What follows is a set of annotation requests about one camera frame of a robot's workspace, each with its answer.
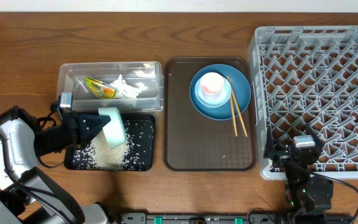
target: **wood grain surface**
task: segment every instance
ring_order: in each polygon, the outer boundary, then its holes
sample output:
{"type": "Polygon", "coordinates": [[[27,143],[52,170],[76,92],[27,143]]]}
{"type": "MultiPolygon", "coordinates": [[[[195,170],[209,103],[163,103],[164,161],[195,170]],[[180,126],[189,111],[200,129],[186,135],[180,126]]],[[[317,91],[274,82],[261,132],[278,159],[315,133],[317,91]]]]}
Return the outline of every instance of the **wood grain surface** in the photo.
{"type": "MultiPolygon", "coordinates": [[[[358,25],[358,14],[1,13],[0,113],[13,105],[46,116],[64,63],[159,61],[177,56],[240,56],[259,26],[358,25]]],[[[147,172],[44,169],[80,204],[115,212],[247,213],[288,208],[282,181],[248,172],[173,172],[162,162],[163,113],[156,113],[154,164],[147,172]]],[[[63,154],[45,156],[58,164],[63,154]]],[[[358,187],[358,180],[350,180],[358,187]]],[[[335,184],[331,213],[353,214],[351,189],[335,184]]],[[[39,205],[31,205],[24,216],[39,205]]]]}

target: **white cup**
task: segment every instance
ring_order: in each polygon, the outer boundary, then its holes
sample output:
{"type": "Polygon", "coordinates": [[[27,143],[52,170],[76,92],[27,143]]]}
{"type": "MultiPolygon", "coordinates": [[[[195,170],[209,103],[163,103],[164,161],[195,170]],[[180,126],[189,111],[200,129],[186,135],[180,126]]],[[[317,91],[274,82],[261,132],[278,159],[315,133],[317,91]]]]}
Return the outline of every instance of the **white cup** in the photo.
{"type": "Polygon", "coordinates": [[[224,78],[216,72],[208,72],[200,79],[201,94],[210,103],[215,103],[224,88],[224,78]]]}

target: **snack package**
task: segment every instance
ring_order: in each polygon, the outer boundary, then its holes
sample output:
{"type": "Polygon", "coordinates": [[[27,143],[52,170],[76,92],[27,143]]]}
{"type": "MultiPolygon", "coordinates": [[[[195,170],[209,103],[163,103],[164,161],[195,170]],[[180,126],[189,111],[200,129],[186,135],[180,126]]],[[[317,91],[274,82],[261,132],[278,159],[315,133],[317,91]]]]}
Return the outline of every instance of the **snack package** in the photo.
{"type": "Polygon", "coordinates": [[[102,99],[112,99],[116,93],[116,90],[111,85],[91,77],[85,78],[85,83],[97,97],[102,99]]]}

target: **blue plate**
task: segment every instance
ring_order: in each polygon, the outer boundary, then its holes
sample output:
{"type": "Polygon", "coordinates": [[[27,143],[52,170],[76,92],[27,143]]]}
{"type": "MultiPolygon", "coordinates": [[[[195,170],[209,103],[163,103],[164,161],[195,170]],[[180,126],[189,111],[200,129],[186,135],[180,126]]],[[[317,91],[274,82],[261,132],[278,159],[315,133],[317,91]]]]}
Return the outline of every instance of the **blue plate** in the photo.
{"type": "Polygon", "coordinates": [[[224,88],[215,102],[209,102],[207,99],[204,98],[201,90],[201,79],[196,82],[195,92],[197,100],[201,102],[204,106],[208,108],[217,108],[218,106],[222,106],[228,100],[230,100],[231,87],[229,81],[227,79],[224,79],[224,88]]]}
{"type": "Polygon", "coordinates": [[[251,88],[249,86],[249,82],[246,76],[240,72],[238,69],[223,64],[215,64],[209,65],[205,68],[202,68],[197,74],[193,77],[190,83],[190,99],[193,103],[194,107],[207,118],[215,119],[215,120],[227,120],[232,119],[231,115],[231,107],[230,100],[227,101],[220,107],[217,108],[208,108],[203,105],[200,101],[198,101],[196,97],[195,87],[197,81],[208,72],[216,72],[221,74],[224,77],[229,76],[231,85],[234,90],[234,94],[237,99],[237,103],[239,104],[241,113],[247,109],[249,101],[251,100],[251,88]]]}

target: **black tray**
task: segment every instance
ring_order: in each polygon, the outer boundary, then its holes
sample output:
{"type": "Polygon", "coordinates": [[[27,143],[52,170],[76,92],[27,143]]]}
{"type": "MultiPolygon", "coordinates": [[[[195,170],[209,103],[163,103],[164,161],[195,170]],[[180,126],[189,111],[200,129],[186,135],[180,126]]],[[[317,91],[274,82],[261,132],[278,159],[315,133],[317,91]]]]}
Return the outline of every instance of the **black tray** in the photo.
{"type": "MultiPolygon", "coordinates": [[[[124,160],[130,161],[123,170],[147,171],[153,164],[155,118],[151,114],[124,113],[121,114],[122,122],[127,134],[133,136],[133,145],[129,145],[129,153],[124,160]]],[[[79,160],[74,158],[74,150],[66,150],[64,165],[70,170],[116,170],[95,169],[88,167],[87,156],[79,154],[79,160]]]]}
{"type": "Polygon", "coordinates": [[[163,161],[171,170],[245,171],[255,164],[254,97],[251,97],[248,108],[242,113],[248,138],[238,117],[238,137],[235,137],[232,120],[209,119],[191,103],[191,79],[198,70],[217,63],[237,68],[250,81],[248,64],[239,57],[178,57],[167,63],[163,161]]]}

